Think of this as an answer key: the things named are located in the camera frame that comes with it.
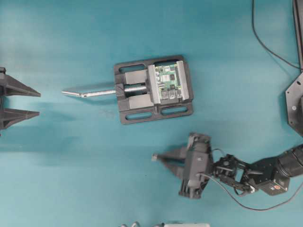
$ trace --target black plastic part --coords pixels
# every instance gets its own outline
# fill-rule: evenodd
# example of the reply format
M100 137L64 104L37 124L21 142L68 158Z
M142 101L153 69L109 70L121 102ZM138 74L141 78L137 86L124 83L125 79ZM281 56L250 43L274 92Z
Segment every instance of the black plastic part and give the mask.
M269 157L248 166L253 171L261 171L260 175L250 175L249 183L268 195L278 195L288 190L289 177L279 171L277 157Z
M293 0L294 25L297 38L300 68L303 68L303 0Z
M303 73L285 91L288 124L303 136Z
M224 184L233 187L237 195L240 196L237 190L243 191L243 193L241 194L241 196L243 196L251 191L251 187L245 184L246 181L243 177L241 182L237 182L235 178L238 169L245 170L246 166L247 163L238 160L235 156L226 155L220 158L220 160L214 164L213 175L219 178L220 181Z
M167 104L155 104L153 106L132 109L129 104L129 97L127 97L124 92L124 87L128 84L126 82L125 72L121 72L121 69L126 67L143 66L143 69L146 70L148 69L149 65L154 65L159 62L171 62L171 61L183 61L184 63L186 79L187 79L187 88L189 92L189 99L185 101L179 100L177 103L174 102ZM131 124L137 122L146 122L146 121L154 121L154 120L160 120L160 119L166 119L172 117L180 117L180 116L191 115L193 113L192 100L194 98L194 94L191 86L191 77L189 73L189 68L183 56L175 55L175 56L169 56L164 58L120 63L114 66L114 71L115 71L115 83L116 83L116 96L118 100L120 120L122 124ZM151 91L149 90L148 81L145 81L145 84L148 88L147 94L150 95ZM178 107L184 107L185 110L182 112L176 112L171 114L163 114L162 112L163 110L168 108L178 108ZM129 115L141 114L141 113L151 113L151 115L147 118L127 119Z
M5 96L36 96L41 94L18 80L6 74L6 69L0 67L0 130L39 115L39 112L4 108Z
M191 133L187 147L157 155L176 177L182 180L179 195L191 199L200 199L209 178L201 175L211 175L213 156L210 137L203 134Z
M293 0L294 25L300 68L303 68L303 0ZM289 86L285 92L288 124L303 136L303 74Z
M290 149L279 156L280 172L287 177L303 174L303 145Z

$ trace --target silver rod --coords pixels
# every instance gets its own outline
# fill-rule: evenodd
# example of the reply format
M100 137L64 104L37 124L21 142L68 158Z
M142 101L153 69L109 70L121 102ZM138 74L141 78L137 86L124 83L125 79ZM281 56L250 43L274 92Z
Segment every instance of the silver rod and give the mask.
M144 90L146 90L146 86L136 86L136 87L127 87L124 89L124 92L134 92L134 91L144 91ZM112 95L116 93L116 90L112 89L112 90L93 91L93 92L85 92L85 93L62 91L62 93L69 96L87 98L87 97Z

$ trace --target blue table surface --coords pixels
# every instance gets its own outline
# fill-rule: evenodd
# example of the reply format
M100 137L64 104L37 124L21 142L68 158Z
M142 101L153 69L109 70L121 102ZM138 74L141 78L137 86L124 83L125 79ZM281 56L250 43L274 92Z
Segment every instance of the blue table surface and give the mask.
M256 27L270 48L298 62L291 0L256 0ZM213 182L189 200L178 196L180 180L151 161L192 131L247 162L302 143L287 124L284 94L299 70L257 42L250 0L1 0L0 31L0 65L42 93L6 99L41 113L1 132L2 227L301 226L303 192L262 213L242 209ZM61 94L112 87L116 63L174 54L190 67L191 116L122 125L115 96ZM239 200L275 205L302 180L291 179L282 195Z

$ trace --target green circuit board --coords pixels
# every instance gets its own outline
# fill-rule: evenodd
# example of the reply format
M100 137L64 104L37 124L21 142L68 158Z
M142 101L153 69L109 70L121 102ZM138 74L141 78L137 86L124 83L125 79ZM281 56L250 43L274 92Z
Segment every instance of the green circuit board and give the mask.
M182 98L177 64L156 66L155 70L160 99Z

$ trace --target cable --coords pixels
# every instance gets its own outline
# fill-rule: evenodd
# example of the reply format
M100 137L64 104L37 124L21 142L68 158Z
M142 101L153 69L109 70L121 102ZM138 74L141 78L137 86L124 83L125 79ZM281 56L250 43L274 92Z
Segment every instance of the cable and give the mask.
M270 52L272 55L276 56L277 58L281 59L282 61L284 61L285 63L289 64L290 66L296 68L296 69L300 69L303 70L302 68L290 63L289 61L287 61L286 59L282 58L281 56L279 56L278 54L274 53L272 50L270 50L267 46L265 46L265 44L261 41L261 39L259 38L256 29L255 29L255 0L252 0L252 5L251 5L251 25L252 25L252 31L255 34L255 37L257 38L257 40L259 41L259 43L261 44L261 46L267 50L268 52Z
M236 195L239 196L239 197L243 197L243 196L248 194L247 192L242 192L241 194L239 194L235 187L233 188L233 190L235 191Z
M294 192L294 194L286 201L282 202L282 203L279 203L275 206L272 206L272 207L268 207L268 208L265 208L265 209L255 209L255 208L250 208L250 207L247 207L247 206L244 206L243 204L241 204L224 186L223 184L221 184L219 181L217 181L216 179L214 179L213 177L209 176L209 175L206 175L206 174L203 174L203 173L200 173L201 175L211 179L212 181L214 181L215 183L217 183L227 194L229 194L229 196L237 203L239 204L241 207L245 208L245 209L248 209L248 210L253 210L253 211L257 211L257 212L263 212L263 211L268 211L268 210L272 210L272 209L275 209L279 206L282 206L284 204L287 204L289 203L291 200L293 200L293 198L299 193L299 191L301 190L301 188L303 187L303 183L300 184L300 186L298 187L298 189Z
M222 151L220 148L213 149L212 152L214 152L216 150L220 151L223 157L226 156L225 152Z

